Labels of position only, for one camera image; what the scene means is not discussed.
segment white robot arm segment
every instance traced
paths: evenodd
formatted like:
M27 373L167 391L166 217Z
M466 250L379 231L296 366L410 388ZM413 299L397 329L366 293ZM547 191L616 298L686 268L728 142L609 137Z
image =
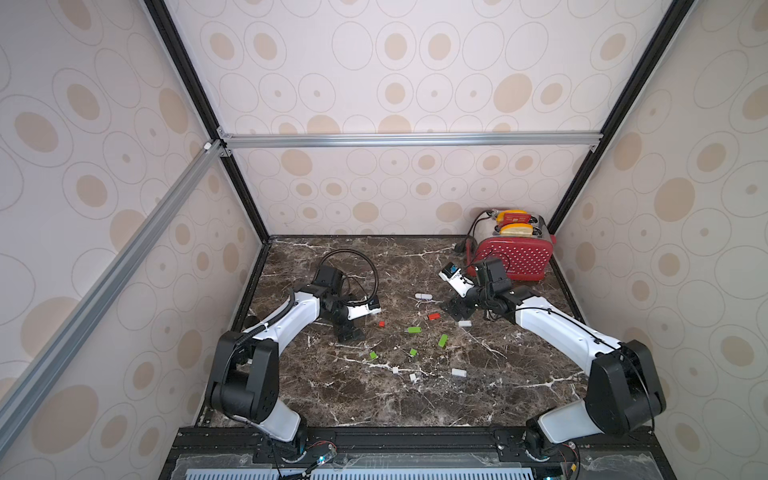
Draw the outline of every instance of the white robot arm segment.
M484 260L475 269L478 283L466 289L471 281L457 280L462 276L458 267L449 263L443 268L440 277L458 294L444 304L446 312L466 319L478 308L489 310L545 339L589 376L584 400L526 422L525 444L532 458L547 458L569 439L630 432L664 411L664 394L645 345L636 340L621 343L583 325L526 286L512 289L499 259Z

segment dark marble surface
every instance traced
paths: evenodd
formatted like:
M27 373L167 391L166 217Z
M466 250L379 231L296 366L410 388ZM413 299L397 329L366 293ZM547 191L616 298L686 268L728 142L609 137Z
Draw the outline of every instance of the dark marble surface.
M452 290L438 272L448 261L462 262L454 243L451 238L407 237L276 240L253 299L252 310L260 318L283 302L286 287L311 280L324 253L340 247L372 258L383 308L361 319L362 341L339 344L334 328L323 320L305 328L280 357L283 401L313 426L475 426L523 425L539 412L583 397L583 372L533 333L505 320L485 320L479 311L469 329L459 328L446 313L427 320L440 304L419 302L413 295L450 298ZM362 260L340 255L330 262L372 289L372 274ZM554 275L527 284L570 313ZM380 320L384 328L378 327ZM420 326L422 332L407 333L409 326ZM444 349L438 346L442 334L449 336ZM415 357L408 354L411 348L418 351ZM379 358L371 360L371 351ZM398 374L393 367L399 367ZM467 378L452 376L451 368L466 370ZM410 373L417 375L416 383ZM214 414L210 426L225 425L236 424Z

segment black frame edge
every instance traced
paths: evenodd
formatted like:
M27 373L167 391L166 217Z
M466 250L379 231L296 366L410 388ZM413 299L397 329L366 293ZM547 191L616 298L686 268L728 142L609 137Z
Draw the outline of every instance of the black frame edge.
M184 83L184 87L187 89L187 93L189 94L197 113L200 115L200 119L202 120L208 135L210 138L222 140L222 143L225 146L225 151L227 152L227 156L221 158L224 170L227 171L227 174L232 181L232 185L237 192L237 196L240 198L240 202L242 203L248 218L250 218L253 228L256 229L256 233L261 239L261 242L267 243L270 239L270 235L266 230L266 224L256 208L256 203L253 201L253 197L248 190L243 174L237 166L237 162L235 162L231 153L226 149L226 140L219 135L219 121L216 118L213 108L210 106L208 96L205 95L203 84L200 83L200 78L197 76L197 72L194 69L194 65L192 65L192 60L187 53L187 49L181 41L181 36L170 16L168 7L165 5L164 0L144 0L144 4L147 6L152 21L154 22L158 33L160 33L160 37L163 39L165 48L168 50L168 54L176 66L181 81Z
M558 280L560 290L563 291L563 294L565 295L565 301L568 302L568 306L571 308L571 313L574 314L574 318L579 322L586 324L584 321L584 316L581 315L581 310L578 308L578 304L576 304L576 299L574 298L573 292L571 292L571 288L568 287L568 282L565 281L563 272L560 270L560 265L558 265L558 261L554 258L554 255L549 257L549 266L552 268L554 278Z
M250 310L250 304L253 302L253 295L256 293L256 287L259 285L259 279L264 270L264 265L266 265L266 258L270 255L271 247L271 242L264 243L261 246L259 256L256 258L256 264L253 265L253 272L250 273L245 294L243 294L243 299L237 308L237 315L235 315L235 319L232 322L231 330L234 332L239 332L243 329L243 322L245 322L245 317L248 316L248 310Z
M648 78L653 73L656 65L658 65L659 60L667 50L667 46L672 41L672 38L674 38L677 29L680 27L680 24L682 24L686 15L688 15L690 8L695 1L696 0L673 0L667 13L664 15L664 18L662 18L661 23L656 29L654 36L648 42L648 46L645 48L643 56L637 63L637 67L635 67L627 84L624 86L624 90L621 92L616 105L614 105L613 110L611 110L605 124L600 130L603 134L603 138L600 140L597 148L587 154L587 157L579 167L571 185L565 191L565 195L560 201L558 208L552 214L552 218L547 225L550 233L557 233L558 228L576 201L581 189L584 188L584 185L587 183L587 180L592 174L595 166L598 164L598 161L607 150L607 146L619 131L619 128L629 114L632 105L635 100L637 100L637 97L640 95Z

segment black cable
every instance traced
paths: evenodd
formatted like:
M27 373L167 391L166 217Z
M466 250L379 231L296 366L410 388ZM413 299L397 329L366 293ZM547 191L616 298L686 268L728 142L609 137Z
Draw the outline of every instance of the black cable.
M270 439L269 442L272 445L272 455L274 455L274 457L275 457L275 468L277 468L277 478L282 478L283 477L283 473L280 471L280 465L278 465L279 462L277 461L277 459L282 458L282 457L280 457L277 454L277 449L275 448L275 441Z
M612 349L619 349L619 347L611 345L610 343L606 342L605 340L603 340L599 336L595 335L594 333L592 333L589 330L587 330L586 328L584 328L584 326L581 325L576 320L573 320L573 319L569 318L568 316L563 315L562 313L555 312L551 308L542 308L540 306L524 306L522 308L515 309L515 312L517 312L519 310L541 310L542 312L547 312L547 313L550 313L550 314L554 313L555 315L561 316L562 318L566 319L567 321L573 323L574 325L576 325L580 329L584 330L586 333L589 333L592 336L592 338L594 338L595 342L602 343L605 346L610 346Z
M355 282L357 283L357 286L359 286L359 287L360 287L360 289L362 290L362 292L365 294L366 298L367 298L368 300L370 300L370 298L371 298L371 297L368 295L368 291L367 291L367 290L366 290L366 289L365 289L365 288L362 286L362 284L361 284L361 283L360 283L360 282L359 282L359 281L358 281L358 280L357 280L357 279L356 279L354 276L347 276L347 275L345 275L345 276L344 276L344 280L345 280L345 281L346 281L346 280L349 280L350 278L351 278L352 280L355 280ZM352 292L352 287L350 287L350 288L349 288L349 291L348 291L346 294L347 294L347 295L349 295L351 292Z
M648 415L650 415L650 433L653 435L654 432L656 432L656 419L654 418L654 410L650 406L650 395L648 394L648 388L646 388L643 377L641 377L640 372L637 371L637 367L634 365L634 362L632 362L632 359L629 359L629 366L632 367L632 370L634 370L634 374L637 376L637 379L640 380L640 385L643 387L643 391L645 392L645 401L648 402Z
M320 263L317 265L317 270L315 270L315 277L312 280L313 282L317 280L317 276L320 273L320 267L328 260L330 257L337 255L338 253L351 253L353 255L357 255L358 257L365 260L368 265L371 267L371 271L373 272L373 291L371 292L371 295L369 298L365 300L350 300L343 302L344 305L347 306L360 306L367 304L370 299L372 299L374 296L376 296L376 293L379 291L379 271L376 269L376 265L373 264L373 261L367 257L363 252L360 252L358 250L353 250L351 248L339 248L338 250L334 250L332 252L326 253L323 258L320 259Z

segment wire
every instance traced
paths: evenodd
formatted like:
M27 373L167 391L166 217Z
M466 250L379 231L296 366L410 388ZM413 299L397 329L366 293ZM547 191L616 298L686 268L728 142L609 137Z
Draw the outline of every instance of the wire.
M275 442L270 439L270 444L272 445L272 455L274 455L275 458L275 468L277 468L277 478L282 478L283 473L280 471L280 465L278 465L278 458L282 458L280 455L277 454L277 449L275 448Z
M637 371L637 367L634 365L634 362L632 362L632 359L629 359L629 366L634 370L634 374L637 376L637 379L640 380L640 385L643 387L643 391L645 392L645 401L648 402L648 415L650 415L650 433L653 435L656 432L656 419L654 418L654 410L650 407L650 395L648 394L648 388L646 388L643 377L641 377L640 372Z
M612 349L618 349L618 348L619 348L619 347L617 347L617 346L613 346L613 345L611 345L610 343L606 342L605 340L603 340L603 339L602 339L602 338L600 338L599 336L597 336L597 335L595 335L594 333L590 332L589 330L587 330L586 328L584 328L584 326L583 326L583 325L581 325L581 324L580 324L579 322L577 322L576 320L574 320L574 319L572 319L572 318L570 318L570 317L568 317L568 316L566 316L566 315L563 315L562 313L559 313L559 312L555 312L555 311L554 311L553 309L551 309L551 308L542 308L542 307L540 307L540 306L524 306L524 307L522 307L522 308L518 308L518 309L515 309L515 312L518 312L518 311L520 311L520 310L541 310L542 312L547 312L547 313L550 313L550 314L554 313L555 315L557 315L557 316L560 316L560 317L562 317L562 318L566 319L568 322L571 322L571 323L573 323L574 325L576 325L576 326L577 326L577 327L579 327L580 329L584 330L586 333L589 333L589 334L592 336L592 338L594 338L594 341L595 341L595 342L597 342L597 343L602 343L602 344L603 344L603 345L605 345L605 346L610 346Z
M576 447L576 449L574 450L574 454L576 455L576 472L575 472L576 475L574 475L572 480L578 480L578 476L581 473L581 453L578 450L578 444L576 442L573 442L573 444L574 444L574 447Z
M320 267L328 260L330 257L337 255L338 253L351 253L353 255L357 255L358 257L365 260L368 265L371 267L371 271L373 272L373 291L371 292L371 296L368 299L365 300L350 300L343 302L344 305L347 306L360 306L365 305L368 303L368 300L370 298L373 298L376 296L376 293L379 291L379 271L376 269L376 265L373 264L373 261L367 257L363 252L360 252L358 250L353 250L351 248L339 248L338 250L334 250L332 252L326 253L323 258L320 259L320 263L317 265L317 270L315 270L315 277L312 280L313 282L317 280L317 276L320 273Z
M345 276L344 276L344 280L345 280L345 281L346 281L346 280L348 280L348 279L350 279L350 278L351 278L352 280L355 280L355 282L357 282L357 286L359 286L359 287L360 287L360 289L362 290L362 292L363 292L363 293L366 295L366 298L367 298L368 300L370 300L370 296L368 296L368 291L367 291L367 290L366 290L366 289L365 289L365 288L362 286L362 284L361 284L361 283L360 283L360 282L359 282L359 281L358 281L358 280L357 280L357 279L356 279L354 276L348 276L348 275L345 275ZM352 292L352 287L350 287L350 288L349 288L349 291L347 291L347 294L349 295L351 292Z
M488 215L486 218L480 218L483 214ZM469 237L473 237L475 235L475 228L477 227L477 224L480 220L487 220L489 218L493 217L493 210L483 210L478 214L477 217L475 217L475 220L472 222L472 225L469 227L469 230L467 230L467 234L464 236L464 243L467 242L467 239Z

